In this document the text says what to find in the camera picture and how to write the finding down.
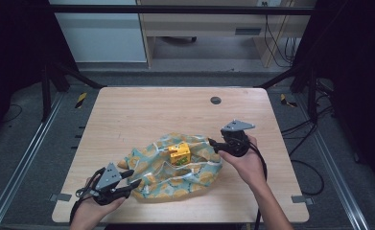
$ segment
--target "yellow object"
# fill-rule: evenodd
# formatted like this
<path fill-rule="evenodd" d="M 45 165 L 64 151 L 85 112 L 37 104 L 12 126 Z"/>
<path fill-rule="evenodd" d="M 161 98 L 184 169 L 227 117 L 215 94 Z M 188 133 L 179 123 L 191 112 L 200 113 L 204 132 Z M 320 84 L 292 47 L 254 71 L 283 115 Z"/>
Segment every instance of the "yellow object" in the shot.
<path fill-rule="evenodd" d="M 187 165 L 191 162 L 191 152 L 187 143 L 169 146 L 170 162 L 174 166 Z"/>

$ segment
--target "table surface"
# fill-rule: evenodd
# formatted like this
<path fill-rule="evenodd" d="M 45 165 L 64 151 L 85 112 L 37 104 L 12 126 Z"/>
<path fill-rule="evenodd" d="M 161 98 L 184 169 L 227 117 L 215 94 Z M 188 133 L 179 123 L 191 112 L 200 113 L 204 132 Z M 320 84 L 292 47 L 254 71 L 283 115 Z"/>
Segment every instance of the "table surface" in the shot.
<path fill-rule="evenodd" d="M 212 97 L 221 98 L 221 103 L 211 103 Z M 233 119 L 256 125 L 246 134 L 258 140 L 276 199 L 289 221 L 307 221 L 306 205 L 292 202 L 292 196 L 301 196 L 301 192 L 269 96 L 264 89 L 241 87 L 103 88 L 61 190 L 72 197 L 57 202 L 53 220 L 68 222 L 77 200 L 75 192 L 85 179 L 109 162 L 116 164 L 132 148 L 142 149 L 171 132 L 206 135 L 223 142 L 220 129 Z M 125 185 L 123 180 L 118 187 Z M 103 222 L 254 222 L 257 209 L 247 184 L 223 162 L 217 180 L 204 192 L 161 203 L 136 200 L 131 195 Z"/>

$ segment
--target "human hand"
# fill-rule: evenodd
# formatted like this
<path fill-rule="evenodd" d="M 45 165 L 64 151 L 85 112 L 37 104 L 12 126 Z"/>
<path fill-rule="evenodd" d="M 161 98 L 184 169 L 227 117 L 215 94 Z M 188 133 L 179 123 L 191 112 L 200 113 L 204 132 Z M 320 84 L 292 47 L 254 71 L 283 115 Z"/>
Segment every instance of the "human hand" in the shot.
<path fill-rule="evenodd" d="M 95 202 L 92 195 L 87 195 L 80 204 L 70 225 L 70 230 L 91 230 L 109 213 L 115 211 L 126 200 L 125 197 L 115 199 L 107 205 L 100 205 Z"/>
<path fill-rule="evenodd" d="M 249 141 L 257 147 L 256 138 L 249 135 L 247 137 Z M 249 149 L 247 153 L 241 157 L 235 157 L 223 150 L 220 150 L 218 154 L 237 170 L 239 176 L 249 187 L 252 188 L 254 185 L 266 183 L 262 161 L 253 149 Z"/>

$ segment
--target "person's left hand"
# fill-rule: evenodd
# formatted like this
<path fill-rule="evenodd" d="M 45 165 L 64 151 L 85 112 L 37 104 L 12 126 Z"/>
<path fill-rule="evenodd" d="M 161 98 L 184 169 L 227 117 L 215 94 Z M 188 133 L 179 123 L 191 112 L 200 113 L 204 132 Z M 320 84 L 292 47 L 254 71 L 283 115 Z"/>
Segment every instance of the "person's left hand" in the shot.
<path fill-rule="evenodd" d="M 115 199 L 107 205 L 100 205 L 90 195 L 86 196 L 73 217 L 70 230 L 91 230 L 109 213 L 115 211 L 126 200 L 125 197 Z"/>

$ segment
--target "patterned fabric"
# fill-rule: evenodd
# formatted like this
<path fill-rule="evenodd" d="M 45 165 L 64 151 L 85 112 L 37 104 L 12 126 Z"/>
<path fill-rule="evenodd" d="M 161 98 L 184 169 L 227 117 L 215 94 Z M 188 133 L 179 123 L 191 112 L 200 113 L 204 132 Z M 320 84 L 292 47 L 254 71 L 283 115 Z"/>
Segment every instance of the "patterned fabric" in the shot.
<path fill-rule="evenodd" d="M 191 163 L 174 166 L 170 162 L 167 147 L 187 143 Z M 133 149 L 118 163 L 124 170 L 134 170 L 128 183 L 142 178 L 133 190 L 136 198 L 180 198 L 210 186 L 223 166 L 220 156 L 201 135 L 170 133 L 144 149 Z"/>

